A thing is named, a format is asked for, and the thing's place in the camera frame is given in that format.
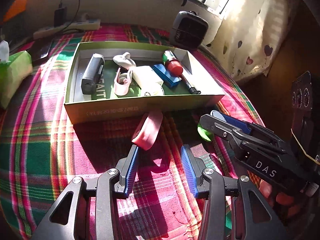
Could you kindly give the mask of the person's right hand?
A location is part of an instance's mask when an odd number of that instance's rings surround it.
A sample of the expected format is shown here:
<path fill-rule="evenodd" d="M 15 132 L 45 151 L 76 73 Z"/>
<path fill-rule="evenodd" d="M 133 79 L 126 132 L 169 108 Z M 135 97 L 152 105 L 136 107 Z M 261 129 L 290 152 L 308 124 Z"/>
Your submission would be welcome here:
<path fill-rule="evenodd" d="M 261 180 L 259 191 L 281 219 L 291 218 L 301 210 L 301 202 L 283 192 L 277 191 L 268 182 Z"/>

